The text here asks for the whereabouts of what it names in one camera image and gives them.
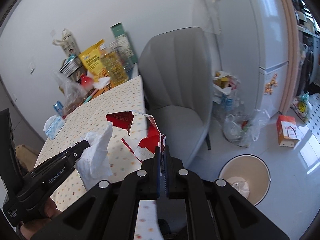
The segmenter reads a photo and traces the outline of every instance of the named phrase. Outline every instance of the green box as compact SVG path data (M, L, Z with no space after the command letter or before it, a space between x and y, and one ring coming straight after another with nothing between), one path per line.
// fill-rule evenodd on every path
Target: green box
M116 25L111 26L111 30L113 32L114 37L118 41L118 44L123 47L125 54L129 57L132 63L137 63L138 58L134 53L132 46L129 42L128 36L125 33L122 23L118 23Z

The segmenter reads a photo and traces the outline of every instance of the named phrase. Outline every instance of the tissue box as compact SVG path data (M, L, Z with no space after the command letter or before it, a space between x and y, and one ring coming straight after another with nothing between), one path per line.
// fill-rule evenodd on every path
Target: tissue box
M301 140L301 133L292 116L279 115L277 120L279 146L295 147Z
M47 131L45 132L45 134L51 139L53 140L57 134L59 133L59 131L61 130L61 128L64 126L64 124L66 123L65 120L62 119L61 116L58 116L50 125L50 127L47 129Z

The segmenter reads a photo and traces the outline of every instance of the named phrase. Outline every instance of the yellow snack bag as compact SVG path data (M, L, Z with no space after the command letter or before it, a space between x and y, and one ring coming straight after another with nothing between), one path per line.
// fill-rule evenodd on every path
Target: yellow snack bag
M97 44L87 48L84 52L79 54L84 67L94 75L95 82L101 77L107 77L108 72L100 61L99 46L104 43L104 40L99 41Z

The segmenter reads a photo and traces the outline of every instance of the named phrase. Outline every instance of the finger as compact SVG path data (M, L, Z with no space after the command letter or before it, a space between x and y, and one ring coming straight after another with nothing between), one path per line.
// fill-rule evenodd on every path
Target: finger
M48 198L47 202L44 204L45 215L49 218L52 217L56 209L57 205L55 202L51 198Z
M20 232L27 240L29 240L37 231L39 231L50 221L51 219L49 218L32 220L28 223L23 224L20 228Z
M60 215L61 213L62 213L62 212L61 212L59 209L56 209L56 210L54 211L53 216L52 216L51 218L55 218L56 216Z

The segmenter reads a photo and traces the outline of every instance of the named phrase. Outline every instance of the blue can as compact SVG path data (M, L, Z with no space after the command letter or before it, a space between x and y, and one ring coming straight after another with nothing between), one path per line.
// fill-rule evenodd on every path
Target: blue can
M60 115L60 116L63 116L63 113L62 113L62 108L63 108L63 105L61 104L60 101L57 101L53 108L56 110L56 112Z

